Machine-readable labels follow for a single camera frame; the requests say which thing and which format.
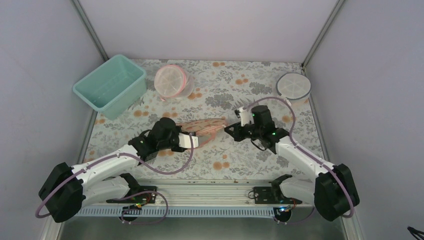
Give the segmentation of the floral mesh bra laundry bag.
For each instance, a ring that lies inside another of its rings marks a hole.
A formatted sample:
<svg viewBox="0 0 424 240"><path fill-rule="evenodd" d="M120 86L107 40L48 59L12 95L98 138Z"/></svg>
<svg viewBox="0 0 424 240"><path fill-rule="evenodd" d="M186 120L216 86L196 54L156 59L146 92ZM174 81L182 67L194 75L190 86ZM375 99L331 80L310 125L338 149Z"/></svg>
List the floral mesh bra laundry bag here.
<svg viewBox="0 0 424 240"><path fill-rule="evenodd" d="M215 139L217 133L223 131L228 123L225 119L209 118L179 122L176 125L180 126L183 132L194 132L196 136L213 133Z"/></svg>

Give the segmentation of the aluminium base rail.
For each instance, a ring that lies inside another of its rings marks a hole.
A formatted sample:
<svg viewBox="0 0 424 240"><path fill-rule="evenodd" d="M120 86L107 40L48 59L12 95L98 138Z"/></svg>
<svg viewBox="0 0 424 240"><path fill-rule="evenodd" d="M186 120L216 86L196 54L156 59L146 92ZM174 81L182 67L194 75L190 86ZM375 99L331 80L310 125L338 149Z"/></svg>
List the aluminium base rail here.
<svg viewBox="0 0 424 240"><path fill-rule="evenodd" d="M276 204L255 204L248 198L254 187L272 187L270 180L145 180L141 186L156 186L153 204L147 204L137 214L128 218L264 218L273 219ZM120 217L122 203L101 201L82 207L78 217ZM310 203L302 202L293 210L310 208Z"/></svg>

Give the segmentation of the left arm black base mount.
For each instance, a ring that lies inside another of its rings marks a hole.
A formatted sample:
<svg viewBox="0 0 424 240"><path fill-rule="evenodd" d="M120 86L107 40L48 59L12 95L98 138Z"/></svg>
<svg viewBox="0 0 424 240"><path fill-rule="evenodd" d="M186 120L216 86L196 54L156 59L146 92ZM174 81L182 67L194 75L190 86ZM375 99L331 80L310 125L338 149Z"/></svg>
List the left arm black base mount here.
<svg viewBox="0 0 424 240"><path fill-rule="evenodd" d="M139 192L145 192L145 191L156 191L156 186L140 186L138 189L131 189L125 197L132 196ZM143 193L139 194L137 196L133 196L129 199L125 200L116 200L116 199L108 199L106 200L106 203L108 204L126 204L126 206L122 207L122 212L124 212L127 209L133 210L128 211L124 215L134 215L140 212L143 209L143 206L147 204L155 204L156 203L156 194L155 193Z"/></svg>

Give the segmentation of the floral patterned table cloth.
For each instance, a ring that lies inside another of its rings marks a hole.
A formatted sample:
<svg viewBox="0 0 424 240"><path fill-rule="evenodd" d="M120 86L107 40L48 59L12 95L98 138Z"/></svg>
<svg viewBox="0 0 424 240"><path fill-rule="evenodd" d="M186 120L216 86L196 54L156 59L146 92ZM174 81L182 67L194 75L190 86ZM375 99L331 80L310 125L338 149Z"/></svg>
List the floral patterned table cloth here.
<svg viewBox="0 0 424 240"><path fill-rule="evenodd" d="M294 138L304 148L323 156L308 100L293 105L291 110L276 100L278 78L287 73L302 73L299 63L169 59L136 59L135 62L146 71L147 92L115 120L97 115L85 153L86 162L117 150L142 131L151 129L162 117L176 123L218 118L231 125L237 121L235 109L256 100L268 106L277 127L288 130L294 126ZM181 100L162 101L154 88L154 77L161 67L170 64L182 67L194 77L194 89ZM189 155L189 151L160 151L149 164L166 172L165 175L143 165L133 168L131 174L139 179L187 180L273 180L290 174L307 180L287 159L260 151L249 140L235 142L224 131L195 149L192 158Z"/></svg>

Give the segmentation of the pink-trimmed white cylindrical laundry bag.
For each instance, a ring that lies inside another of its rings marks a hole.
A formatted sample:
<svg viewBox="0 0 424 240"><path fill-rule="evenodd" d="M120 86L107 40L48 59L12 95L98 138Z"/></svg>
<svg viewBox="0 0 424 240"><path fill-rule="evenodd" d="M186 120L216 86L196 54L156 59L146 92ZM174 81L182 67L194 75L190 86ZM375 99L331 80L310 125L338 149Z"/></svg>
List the pink-trimmed white cylindrical laundry bag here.
<svg viewBox="0 0 424 240"><path fill-rule="evenodd" d="M182 100L190 96L194 84L193 76L175 64L161 67L154 77L154 88L162 101Z"/></svg>

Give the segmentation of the grey-trimmed white cylindrical laundry bag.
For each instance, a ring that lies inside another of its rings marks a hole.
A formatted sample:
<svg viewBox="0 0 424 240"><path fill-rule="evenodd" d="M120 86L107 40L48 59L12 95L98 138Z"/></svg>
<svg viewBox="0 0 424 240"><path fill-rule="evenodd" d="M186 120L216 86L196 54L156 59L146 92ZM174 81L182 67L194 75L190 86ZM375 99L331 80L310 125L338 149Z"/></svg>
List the grey-trimmed white cylindrical laundry bag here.
<svg viewBox="0 0 424 240"><path fill-rule="evenodd" d="M300 106L309 99L312 85L306 76L291 72L282 75L275 88L281 98L288 100L292 105Z"/></svg>

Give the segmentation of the aluminium frame post left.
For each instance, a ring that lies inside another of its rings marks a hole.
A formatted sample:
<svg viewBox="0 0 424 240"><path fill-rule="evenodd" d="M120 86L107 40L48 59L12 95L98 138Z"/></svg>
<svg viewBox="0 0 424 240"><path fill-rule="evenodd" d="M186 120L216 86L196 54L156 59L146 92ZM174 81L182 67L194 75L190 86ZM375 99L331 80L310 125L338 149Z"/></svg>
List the aluminium frame post left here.
<svg viewBox="0 0 424 240"><path fill-rule="evenodd" d="M91 38L92 42L94 43L94 46L97 49L100 57L102 58L102 60L104 62L106 62L110 58L109 58L105 48L103 47L101 40L98 37L91 21L89 20L89 17L87 15L86 11L84 10L83 5L81 4L81 2L79 0L70 0L70 2L72 3L73 7L75 8L80 20L82 21L82 24L84 25L89 37Z"/></svg>

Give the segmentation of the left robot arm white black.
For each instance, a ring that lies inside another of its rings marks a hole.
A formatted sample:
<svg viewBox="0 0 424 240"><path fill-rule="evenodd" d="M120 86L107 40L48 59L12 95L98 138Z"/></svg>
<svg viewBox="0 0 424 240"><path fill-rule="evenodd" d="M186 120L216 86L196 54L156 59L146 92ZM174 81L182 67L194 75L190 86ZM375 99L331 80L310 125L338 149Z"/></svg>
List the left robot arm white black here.
<svg viewBox="0 0 424 240"><path fill-rule="evenodd" d="M176 153L189 150L191 159L194 149L200 146L198 136L204 135L204 131L194 122L177 124L162 117L151 129L142 131L103 157L73 166L59 163L38 192L42 202L35 217L51 216L56 223L62 223L92 204L107 200L134 202L139 197L139 185L127 171L145 165L166 175L165 171L155 170L147 162L163 150Z"/></svg>

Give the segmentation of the aluminium frame post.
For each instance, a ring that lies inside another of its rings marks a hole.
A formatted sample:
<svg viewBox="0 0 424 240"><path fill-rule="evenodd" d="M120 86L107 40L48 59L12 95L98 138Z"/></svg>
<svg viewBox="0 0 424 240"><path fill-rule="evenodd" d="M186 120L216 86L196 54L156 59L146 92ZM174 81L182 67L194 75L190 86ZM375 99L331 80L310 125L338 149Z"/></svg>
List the aluminium frame post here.
<svg viewBox="0 0 424 240"><path fill-rule="evenodd" d="M83 5L81 4L81 2L79 0L70 0L70 2L72 3L73 7L75 8L80 20L82 21L82 24L84 25L89 37L91 38L92 42L94 43L94 46L97 49L100 57L102 58L102 60L104 62L106 62L110 58L109 58L105 48L103 47L101 40L98 37L91 21L89 20L89 17L87 15L86 11L84 10Z"/></svg>
<svg viewBox="0 0 424 240"><path fill-rule="evenodd" d="M307 66L310 63L310 61L313 59L316 51L318 50L320 44L322 43L324 37L326 36L328 30L330 29L331 25L333 24L335 18L339 14L339 11L342 9L342 7L345 4L345 0L337 0L334 7L332 8L328 18L326 19L323 27L321 28L318 36L316 37L314 43L312 44L309 52L307 53L304 61L302 62L301 66L304 72L306 72Z"/></svg>

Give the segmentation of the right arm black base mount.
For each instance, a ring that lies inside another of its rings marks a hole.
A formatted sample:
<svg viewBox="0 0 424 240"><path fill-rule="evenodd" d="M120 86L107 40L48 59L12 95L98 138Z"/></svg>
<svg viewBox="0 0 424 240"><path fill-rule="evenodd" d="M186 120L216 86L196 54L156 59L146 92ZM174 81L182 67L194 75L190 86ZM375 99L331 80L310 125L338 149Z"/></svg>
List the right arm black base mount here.
<svg viewBox="0 0 424 240"><path fill-rule="evenodd" d="M292 211L301 200L285 197L280 190L274 191L270 186L255 186L247 193L249 199L254 200L256 205L277 205L273 208L276 221L288 222L292 217Z"/></svg>

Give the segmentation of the mint green plastic bin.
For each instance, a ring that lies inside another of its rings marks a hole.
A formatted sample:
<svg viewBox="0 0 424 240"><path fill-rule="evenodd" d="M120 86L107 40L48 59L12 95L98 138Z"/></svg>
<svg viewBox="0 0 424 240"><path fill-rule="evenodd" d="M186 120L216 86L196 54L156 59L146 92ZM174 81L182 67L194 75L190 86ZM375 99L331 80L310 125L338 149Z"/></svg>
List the mint green plastic bin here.
<svg viewBox="0 0 424 240"><path fill-rule="evenodd" d="M75 83L73 92L96 112L115 120L147 92L144 68L117 54Z"/></svg>

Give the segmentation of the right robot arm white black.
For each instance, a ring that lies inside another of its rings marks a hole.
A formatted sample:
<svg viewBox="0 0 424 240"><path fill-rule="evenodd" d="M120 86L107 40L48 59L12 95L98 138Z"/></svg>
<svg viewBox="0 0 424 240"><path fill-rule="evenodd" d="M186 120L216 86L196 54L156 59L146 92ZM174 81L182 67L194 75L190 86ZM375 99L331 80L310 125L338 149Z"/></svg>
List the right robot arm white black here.
<svg viewBox="0 0 424 240"><path fill-rule="evenodd" d="M276 178L270 191L274 202L300 200L313 205L330 222L353 213L360 198L352 172L345 164L335 165L303 148L291 133L276 127L266 105L257 105L251 110L240 107L234 113L240 121L224 131L235 142L249 139L260 151L271 151L292 162L309 180L299 180L292 174Z"/></svg>

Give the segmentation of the aluminium frame post right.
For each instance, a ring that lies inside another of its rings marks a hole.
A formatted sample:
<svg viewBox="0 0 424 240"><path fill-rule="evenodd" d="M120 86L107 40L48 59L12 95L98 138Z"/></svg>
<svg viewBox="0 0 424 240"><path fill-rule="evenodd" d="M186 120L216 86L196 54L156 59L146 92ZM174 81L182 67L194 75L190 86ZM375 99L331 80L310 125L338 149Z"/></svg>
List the aluminium frame post right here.
<svg viewBox="0 0 424 240"><path fill-rule="evenodd" d="M328 18L326 19L323 27L321 28L318 36L316 37L314 43L312 44L309 52L307 53L304 61L302 62L301 66L304 72L306 72L307 66L310 63L310 61L313 59L316 51L318 50L320 44L322 43L324 37L326 36L328 30L330 29L331 25L333 24L335 18L339 14L339 11L342 9L342 7L345 4L345 0L337 0L334 7L332 8Z"/></svg>

